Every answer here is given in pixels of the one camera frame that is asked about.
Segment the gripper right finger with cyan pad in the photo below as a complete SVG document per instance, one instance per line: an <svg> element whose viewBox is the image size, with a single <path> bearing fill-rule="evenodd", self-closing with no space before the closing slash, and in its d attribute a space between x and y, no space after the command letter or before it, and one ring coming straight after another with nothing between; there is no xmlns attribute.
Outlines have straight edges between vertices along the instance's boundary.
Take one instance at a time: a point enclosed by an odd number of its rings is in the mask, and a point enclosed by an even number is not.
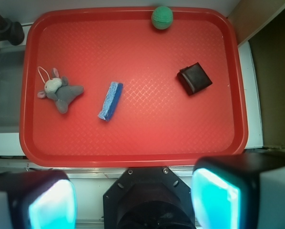
<svg viewBox="0 0 285 229"><path fill-rule="evenodd" d="M201 157L191 197L204 229L285 229L285 153Z"/></svg>

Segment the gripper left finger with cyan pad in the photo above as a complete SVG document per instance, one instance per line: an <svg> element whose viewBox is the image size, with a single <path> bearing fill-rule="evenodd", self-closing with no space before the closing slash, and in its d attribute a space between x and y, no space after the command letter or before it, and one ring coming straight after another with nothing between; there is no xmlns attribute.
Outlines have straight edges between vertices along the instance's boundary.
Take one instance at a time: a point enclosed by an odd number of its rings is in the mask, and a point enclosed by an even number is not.
<svg viewBox="0 0 285 229"><path fill-rule="evenodd" d="M60 170L0 173L0 229L73 229L75 187Z"/></svg>

